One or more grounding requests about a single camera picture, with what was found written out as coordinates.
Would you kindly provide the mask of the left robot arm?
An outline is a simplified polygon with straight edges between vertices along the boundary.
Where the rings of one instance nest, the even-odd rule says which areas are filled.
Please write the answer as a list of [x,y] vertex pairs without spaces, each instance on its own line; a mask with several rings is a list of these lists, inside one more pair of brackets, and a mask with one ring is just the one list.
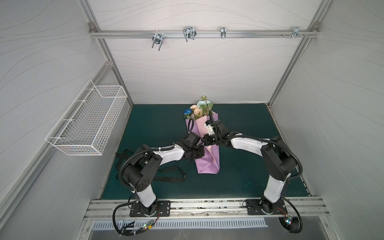
[[183,159],[199,159],[205,149],[202,138],[189,133],[185,138],[167,147],[149,147],[142,145],[121,165],[118,179],[131,190],[145,208],[153,208],[157,197],[152,188],[152,181],[161,165]]

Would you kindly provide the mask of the peach fake flower stem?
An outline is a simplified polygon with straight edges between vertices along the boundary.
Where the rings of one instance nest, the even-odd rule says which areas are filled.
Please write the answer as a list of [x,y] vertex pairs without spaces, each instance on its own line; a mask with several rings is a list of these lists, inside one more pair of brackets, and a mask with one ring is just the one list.
[[190,110],[191,110],[191,117],[194,118],[195,120],[201,118],[204,115],[203,110],[199,108],[197,105],[192,105],[190,107]]

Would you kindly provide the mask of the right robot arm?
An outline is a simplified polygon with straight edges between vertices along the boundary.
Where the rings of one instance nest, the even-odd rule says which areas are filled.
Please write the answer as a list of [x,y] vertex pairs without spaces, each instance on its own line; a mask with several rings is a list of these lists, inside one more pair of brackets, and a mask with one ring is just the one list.
[[262,197],[262,204],[274,205],[283,198],[286,183],[300,178],[303,166],[298,157],[280,137],[262,139],[239,132],[230,132],[220,120],[206,121],[203,129],[205,146],[217,145],[244,150],[263,158],[269,178]]

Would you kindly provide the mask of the blue fake flower stem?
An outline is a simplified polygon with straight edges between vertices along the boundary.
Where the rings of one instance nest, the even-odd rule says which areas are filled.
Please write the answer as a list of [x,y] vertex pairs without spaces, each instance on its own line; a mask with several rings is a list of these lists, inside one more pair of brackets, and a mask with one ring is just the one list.
[[189,119],[191,117],[191,114],[193,113],[193,110],[192,109],[185,109],[183,111],[183,114],[184,114],[184,118],[185,119]]

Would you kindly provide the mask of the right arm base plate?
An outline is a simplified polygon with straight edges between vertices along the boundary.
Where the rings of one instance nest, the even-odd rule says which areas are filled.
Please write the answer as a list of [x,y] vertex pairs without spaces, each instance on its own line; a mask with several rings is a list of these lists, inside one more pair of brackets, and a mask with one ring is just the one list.
[[286,215],[288,213],[285,201],[280,198],[276,203],[262,199],[247,199],[243,201],[248,215]]

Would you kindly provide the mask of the mint fake flower stem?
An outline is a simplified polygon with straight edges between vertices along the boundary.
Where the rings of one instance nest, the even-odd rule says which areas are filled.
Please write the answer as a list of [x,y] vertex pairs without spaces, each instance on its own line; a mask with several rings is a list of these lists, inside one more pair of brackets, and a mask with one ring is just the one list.
[[197,106],[203,110],[203,116],[208,116],[214,104],[207,99],[207,96],[203,95],[201,100],[197,102]]

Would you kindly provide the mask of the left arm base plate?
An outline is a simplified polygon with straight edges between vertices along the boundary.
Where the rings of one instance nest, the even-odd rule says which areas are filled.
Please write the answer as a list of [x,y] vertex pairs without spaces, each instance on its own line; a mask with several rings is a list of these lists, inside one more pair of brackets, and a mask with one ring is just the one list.
[[149,207],[145,207],[141,202],[137,202],[131,207],[130,217],[169,217],[170,211],[170,201],[155,200]]

